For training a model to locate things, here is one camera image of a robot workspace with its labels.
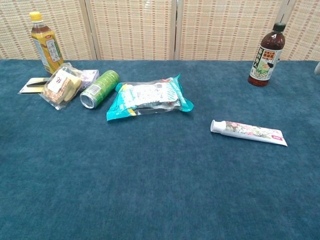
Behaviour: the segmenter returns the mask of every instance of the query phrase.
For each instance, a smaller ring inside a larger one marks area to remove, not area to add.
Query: white tube
[[[282,132],[259,126],[251,126],[233,121],[215,121],[210,127],[211,132],[240,139],[249,139],[271,144],[288,146]]]

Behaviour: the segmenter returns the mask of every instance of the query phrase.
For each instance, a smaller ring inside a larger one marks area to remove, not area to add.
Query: bottle label
[[[53,74],[59,68],[59,66],[64,63],[64,59],[55,38],[55,33],[52,30],[41,33],[32,32],[31,37],[36,40],[34,42],[39,53],[40,46],[41,53],[44,55],[44,57],[43,55],[41,56],[44,68],[47,72]]]
[[[253,62],[250,76],[261,81],[269,80],[277,63],[280,61],[281,52],[282,50],[271,50],[260,46]]]
[[[56,41],[54,39],[50,39],[48,41],[45,42],[46,46],[48,47],[49,53],[50,53],[50,57],[52,59],[53,62],[57,62],[60,60],[60,56],[59,56],[59,47],[56,43]]]
[[[34,39],[34,38],[33,38],[33,41],[34,41],[34,44],[35,44],[35,47],[36,47],[38,53],[40,54],[40,58],[41,58],[42,64],[47,66],[47,67],[49,67],[48,61],[46,59],[44,51],[42,50],[40,42],[37,39]]]

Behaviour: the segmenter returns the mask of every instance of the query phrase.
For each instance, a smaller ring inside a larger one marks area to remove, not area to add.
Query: wicker panel
[[[179,0],[176,59],[253,60],[282,0]]]
[[[320,1],[298,0],[284,35],[283,60],[320,61]]]
[[[78,0],[1,1],[0,58],[40,59],[31,38],[32,11],[41,12],[43,21],[54,30],[65,60],[92,59]]]
[[[86,3],[91,8],[93,23],[90,24],[96,32],[96,50],[99,49],[101,59],[173,59],[176,0],[89,0]]]

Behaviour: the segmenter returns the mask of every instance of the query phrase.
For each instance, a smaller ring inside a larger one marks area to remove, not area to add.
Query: white label
[[[50,40],[46,41],[45,43],[46,43],[46,46],[48,47],[52,61],[53,62],[59,61],[60,57],[59,57],[58,50],[55,45],[55,40],[50,39]]]
[[[270,50],[260,46],[253,62],[250,76],[261,81],[269,80],[277,63],[280,61],[282,50]]]
[[[41,58],[42,64],[47,66],[47,67],[49,67],[48,61],[46,59],[45,53],[44,53],[44,51],[43,51],[43,49],[41,47],[40,42],[35,38],[33,38],[33,41],[34,41],[36,49],[38,50],[38,53],[40,54],[40,58]]]
[[[123,92],[123,99],[127,108],[151,103],[168,103],[178,100],[178,95],[171,84],[160,82],[156,84],[128,85]]]
[[[97,93],[99,93],[101,90],[101,87],[96,84],[92,84],[89,88],[86,89],[86,94],[91,94],[95,96]]]
[[[59,90],[61,89],[62,85],[64,84],[64,82],[66,81],[67,78],[71,78],[73,77],[71,74],[63,71],[62,69],[60,69],[56,75],[54,76],[54,78],[49,82],[47,88],[54,92],[54,93],[58,93]]]

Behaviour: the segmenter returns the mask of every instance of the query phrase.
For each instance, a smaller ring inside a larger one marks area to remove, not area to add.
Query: beverage can
[[[118,82],[119,75],[115,71],[106,71],[80,94],[82,105],[88,109],[96,108],[116,87]]]

